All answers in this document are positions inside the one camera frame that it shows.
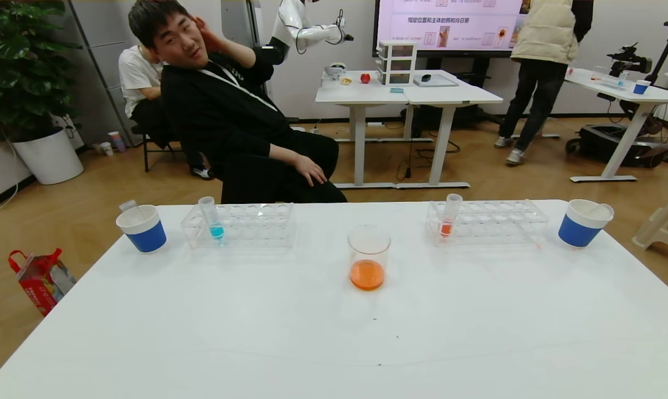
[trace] test tube with orange liquid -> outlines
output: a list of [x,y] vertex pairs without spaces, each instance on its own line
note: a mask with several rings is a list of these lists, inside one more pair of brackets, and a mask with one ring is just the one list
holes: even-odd
[[460,213],[462,204],[463,197],[461,195],[448,195],[448,200],[445,202],[445,209],[443,209],[443,222],[440,225],[440,234],[442,234],[443,237],[449,237],[453,233],[455,219]]
[[380,227],[359,226],[349,232],[349,279],[356,288],[373,291],[383,285],[389,247],[390,235]]

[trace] blue cup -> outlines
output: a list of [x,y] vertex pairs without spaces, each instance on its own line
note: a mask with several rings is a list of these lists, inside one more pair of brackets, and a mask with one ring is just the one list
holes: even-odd
[[568,204],[558,237],[573,247],[585,248],[615,217],[610,205],[587,199],[573,199]]
[[154,252],[167,242],[167,235],[154,205],[127,209],[115,223],[139,252]]
[[645,94],[646,88],[650,86],[651,82],[648,80],[638,80],[635,84],[635,94]]

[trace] white flower pot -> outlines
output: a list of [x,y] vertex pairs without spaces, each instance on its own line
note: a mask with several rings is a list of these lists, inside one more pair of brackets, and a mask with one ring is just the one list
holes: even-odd
[[83,164],[63,129],[42,139],[12,143],[12,146],[43,185],[65,182],[83,173]]

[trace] beige puffer vest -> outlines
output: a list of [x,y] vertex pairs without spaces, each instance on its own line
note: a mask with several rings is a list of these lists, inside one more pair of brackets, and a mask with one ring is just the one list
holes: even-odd
[[532,0],[511,59],[569,64],[578,54],[573,0]]

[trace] man in white t-shirt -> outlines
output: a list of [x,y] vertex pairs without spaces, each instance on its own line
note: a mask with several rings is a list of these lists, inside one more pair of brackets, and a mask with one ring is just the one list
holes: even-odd
[[[150,137],[164,147],[168,140],[175,137],[167,121],[162,104],[162,63],[152,61],[150,52],[141,45],[134,45],[123,50],[119,58],[120,84],[122,95],[127,101],[125,114],[132,121],[148,129]],[[203,157],[199,151],[182,143],[182,151],[187,156],[189,171],[204,180],[212,180],[203,166]]]

